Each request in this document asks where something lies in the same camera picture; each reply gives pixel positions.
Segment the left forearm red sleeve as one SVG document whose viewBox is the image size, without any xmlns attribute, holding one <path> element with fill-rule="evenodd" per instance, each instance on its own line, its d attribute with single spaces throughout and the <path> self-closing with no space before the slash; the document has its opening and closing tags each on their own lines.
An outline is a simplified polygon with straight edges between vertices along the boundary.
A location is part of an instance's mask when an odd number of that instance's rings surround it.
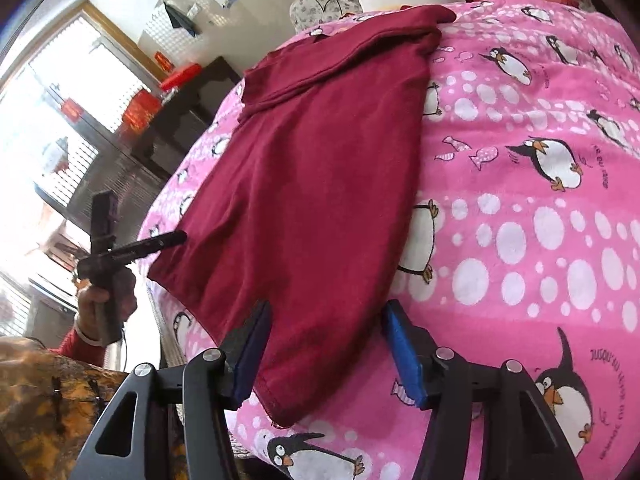
<svg viewBox="0 0 640 480">
<path fill-rule="evenodd" d="M 105 348 L 102 344 L 86 337 L 83 332 L 78 332 L 76 327 L 73 327 L 65 335 L 58 348 L 52 348 L 51 352 L 94 366 L 104 364 Z"/>
</svg>

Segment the person's left hand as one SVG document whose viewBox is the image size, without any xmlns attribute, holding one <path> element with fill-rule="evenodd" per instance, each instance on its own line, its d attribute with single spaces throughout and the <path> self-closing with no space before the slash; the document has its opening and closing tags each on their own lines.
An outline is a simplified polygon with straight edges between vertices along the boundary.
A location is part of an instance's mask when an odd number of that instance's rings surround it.
<svg viewBox="0 0 640 480">
<path fill-rule="evenodd" d="M 119 319 L 126 322 L 130 315 L 137 310 L 137 299 L 134 296 L 136 277 L 128 269 L 120 270 L 114 276 L 112 292 L 115 294 L 115 309 Z M 111 301 L 108 290 L 88 283 L 77 292 L 78 317 L 77 326 L 81 333 L 92 340 L 99 340 L 98 322 L 96 312 L 103 310 Z"/>
</svg>

